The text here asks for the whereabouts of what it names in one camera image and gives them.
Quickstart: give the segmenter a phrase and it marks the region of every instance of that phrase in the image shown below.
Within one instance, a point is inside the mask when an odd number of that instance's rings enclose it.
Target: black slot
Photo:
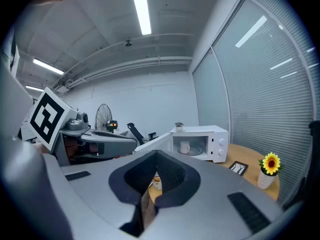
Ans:
[[[253,234],[270,224],[265,215],[243,193],[237,192],[227,197]]]
[[[83,178],[83,177],[86,177],[89,175],[91,175],[91,173],[84,170],[84,171],[80,171],[77,173],[68,174],[65,177],[66,177],[66,180],[69,182],[69,181],[77,180],[77,179],[80,179],[80,178]]]

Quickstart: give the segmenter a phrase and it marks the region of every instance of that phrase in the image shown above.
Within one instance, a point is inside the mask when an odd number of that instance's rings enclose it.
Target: ceiling light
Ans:
[[[147,0],[134,0],[135,9],[138,14],[142,35],[151,34],[149,10]]]
[[[39,91],[39,92],[43,92],[44,90],[36,88],[36,87],[32,87],[32,86],[28,86],[26,85],[25,88],[31,89],[31,90],[35,90],[35,91]]]
[[[42,61],[40,61],[40,60],[38,60],[36,58],[33,60],[33,63],[35,63],[35,64],[37,64],[37,65],[39,65],[41,67],[44,67],[47,70],[51,70],[51,71],[53,71],[55,73],[58,73],[59,75],[62,75],[64,73],[63,71],[61,71],[61,70],[59,70],[59,69],[57,69],[57,68],[55,68],[53,66],[50,66],[50,65],[48,65],[48,64],[46,64],[46,63],[44,63],[44,62],[42,62]]]
[[[236,43],[236,47],[240,48],[257,30],[267,21],[266,16],[262,16],[249,31]]]
[[[312,48],[306,50],[306,52],[307,52],[307,53],[310,53],[310,52],[312,52],[314,49],[316,49],[316,47],[312,47]]]
[[[271,69],[271,70],[274,70],[275,68],[280,67],[280,66],[282,66],[283,64],[286,64],[286,63],[288,63],[288,62],[290,62],[290,61],[292,61],[292,58],[287,59],[287,60],[285,60],[284,62],[281,62],[281,63],[279,63],[278,65],[275,65],[275,66],[271,67],[270,69]]]
[[[291,74],[286,74],[286,75],[284,75],[284,76],[281,76],[280,78],[286,78],[286,77],[288,77],[288,76],[294,75],[295,73],[297,73],[297,71],[296,71],[296,72],[293,72],[293,73],[291,73]]]
[[[313,68],[313,67],[315,67],[315,66],[318,66],[318,65],[319,65],[319,63],[312,64],[312,65],[308,66],[308,69],[311,69],[311,68]]]

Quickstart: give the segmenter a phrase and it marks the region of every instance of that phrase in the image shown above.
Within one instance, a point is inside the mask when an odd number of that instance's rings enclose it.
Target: open microwave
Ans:
[[[214,163],[225,162],[227,159],[229,132],[216,125],[184,126],[182,132],[176,132],[173,128],[141,146],[135,152],[163,150],[178,152],[181,142],[189,142],[191,147],[198,147],[200,154],[193,158],[213,161]]]

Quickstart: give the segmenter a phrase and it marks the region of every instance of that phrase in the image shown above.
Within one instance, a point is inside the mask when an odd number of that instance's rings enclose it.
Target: glass plate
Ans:
[[[186,154],[185,153],[181,153],[179,146],[177,147],[176,151],[178,151],[178,153],[180,153],[182,155],[186,155],[186,156],[189,156],[189,157],[198,156],[198,155],[200,155],[200,154],[202,154],[204,152],[204,150],[200,146],[191,146],[189,153],[186,153]]]

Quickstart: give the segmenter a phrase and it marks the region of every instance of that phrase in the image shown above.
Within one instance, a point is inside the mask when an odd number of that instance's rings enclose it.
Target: sunflower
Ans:
[[[262,162],[263,168],[266,169],[266,173],[270,175],[275,174],[280,167],[280,158],[272,152],[266,155]]]

